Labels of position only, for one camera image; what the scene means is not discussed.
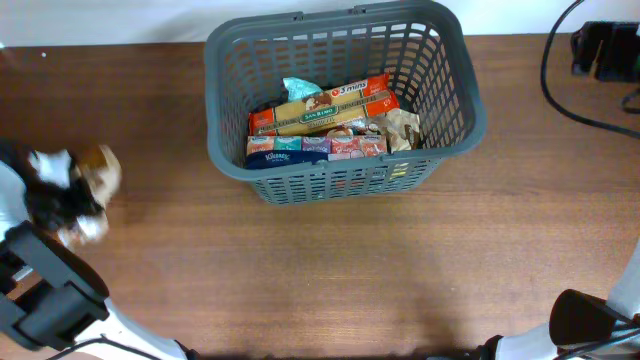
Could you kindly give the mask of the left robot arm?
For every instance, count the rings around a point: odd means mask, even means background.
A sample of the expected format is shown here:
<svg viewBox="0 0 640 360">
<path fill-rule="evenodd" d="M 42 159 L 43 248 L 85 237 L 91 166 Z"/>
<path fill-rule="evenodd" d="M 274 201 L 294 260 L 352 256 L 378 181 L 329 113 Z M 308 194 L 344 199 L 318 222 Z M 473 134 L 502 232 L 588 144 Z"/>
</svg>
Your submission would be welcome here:
<svg viewBox="0 0 640 360">
<path fill-rule="evenodd" d="M 198 354 L 121 313 L 75 248 L 100 241 L 122 170 L 106 145 L 79 155 L 1 142 L 1 332 L 30 351 L 98 359 Z"/>
</svg>

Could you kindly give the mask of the light teal tissue pack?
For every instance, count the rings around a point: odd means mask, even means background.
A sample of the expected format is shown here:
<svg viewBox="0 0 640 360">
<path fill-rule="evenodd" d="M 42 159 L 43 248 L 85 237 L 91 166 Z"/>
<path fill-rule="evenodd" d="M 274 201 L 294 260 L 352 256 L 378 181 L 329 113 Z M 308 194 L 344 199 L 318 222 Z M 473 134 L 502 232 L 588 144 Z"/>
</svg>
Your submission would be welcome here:
<svg viewBox="0 0 640 360">
<path fill-rule="evenodd" d="M 303 100 L 304 98 L 322 92 L 322 89 L 318 85 L 300 78 L 287 77 L 283 78 L 282 81 L 287 90 L 289 102 Z"/>
</svg>

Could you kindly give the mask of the San Remo spaghetti pack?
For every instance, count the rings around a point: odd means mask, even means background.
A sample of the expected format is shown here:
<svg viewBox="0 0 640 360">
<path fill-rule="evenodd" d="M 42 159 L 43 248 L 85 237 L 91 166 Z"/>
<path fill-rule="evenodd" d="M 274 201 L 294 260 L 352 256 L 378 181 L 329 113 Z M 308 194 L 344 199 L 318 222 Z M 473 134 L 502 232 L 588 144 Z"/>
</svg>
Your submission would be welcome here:
<svg viewBox="0 0 640 360">
<path fill-rule="evenodd" d="M 251 136 L 303 136 L 399 109 L 382 74 L 249 116 Z"/>
</svg>

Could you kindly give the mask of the blue Kleenex tissue box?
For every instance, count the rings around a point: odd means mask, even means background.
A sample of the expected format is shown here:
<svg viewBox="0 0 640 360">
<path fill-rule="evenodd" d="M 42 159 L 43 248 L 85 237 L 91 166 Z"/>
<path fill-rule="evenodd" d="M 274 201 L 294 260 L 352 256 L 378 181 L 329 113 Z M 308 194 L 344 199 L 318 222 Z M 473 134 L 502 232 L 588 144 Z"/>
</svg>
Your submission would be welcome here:
<svg viewBox="0 0 640 360">
<path fill-rule="evenodd" d="M 377 157 L 387 152 L 387 141 L 381 135 L 250 136 L 245 168 L 262 170 L 301 163 Z"/>
</svg>

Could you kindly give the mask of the green Nescafe coffee bag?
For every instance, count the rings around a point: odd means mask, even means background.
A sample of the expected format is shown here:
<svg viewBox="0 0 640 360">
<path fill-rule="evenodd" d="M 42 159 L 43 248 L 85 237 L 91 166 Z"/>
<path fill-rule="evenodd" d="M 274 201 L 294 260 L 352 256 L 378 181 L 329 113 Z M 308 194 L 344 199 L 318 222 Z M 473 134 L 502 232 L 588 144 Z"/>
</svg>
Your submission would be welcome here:
<svg viewBox="0 0 640 360">
<path fill-rule="evenodd" d="M 339 126 L 326 132 L 326 137 L 345 137 L 345 136 L 365 136 L 380 135 L 381 132 L 376 125 L 373 126 Z"/>
</svg>

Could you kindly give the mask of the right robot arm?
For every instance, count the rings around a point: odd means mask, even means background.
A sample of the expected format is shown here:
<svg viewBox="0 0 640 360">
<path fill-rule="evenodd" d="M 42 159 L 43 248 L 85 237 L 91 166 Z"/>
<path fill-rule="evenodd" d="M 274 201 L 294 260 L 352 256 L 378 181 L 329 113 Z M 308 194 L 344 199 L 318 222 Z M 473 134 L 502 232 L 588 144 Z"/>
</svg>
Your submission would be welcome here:
<svg viewBox="0 0 640 360">
<path fill-rule="evenodd" d="M 639 360 L 639 250 L 606 300 L 568 289 L 550 320 L 517 336 L 497 335 L 473 351 L 426 360 Z"/>
</svg>

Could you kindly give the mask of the beige cookie bag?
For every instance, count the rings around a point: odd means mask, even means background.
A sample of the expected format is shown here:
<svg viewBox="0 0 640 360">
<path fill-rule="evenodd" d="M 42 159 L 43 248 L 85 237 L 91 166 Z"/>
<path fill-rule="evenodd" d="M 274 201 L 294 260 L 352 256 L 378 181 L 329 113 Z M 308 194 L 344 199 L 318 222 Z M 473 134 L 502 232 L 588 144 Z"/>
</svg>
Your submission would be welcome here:
<svg viewBox="0 0 640 360">
<path fill-rule="evenodd" d="M 369 119 L 369 127 L 387 139 L 389 152 L 416 150 L 420 145 L 420 119 L 417 114 L 395 108 Z"/>
<path fill-rule="evenodd" d="M 122 169 L 113 151 L 98 145 L 75 159 L 71 179 L 82 187 L 91 205 L 57 230 L 58 240 L 69 249 L 98 243 L 108 232 L 106 208 L 120 186 Z"/>
</svg>

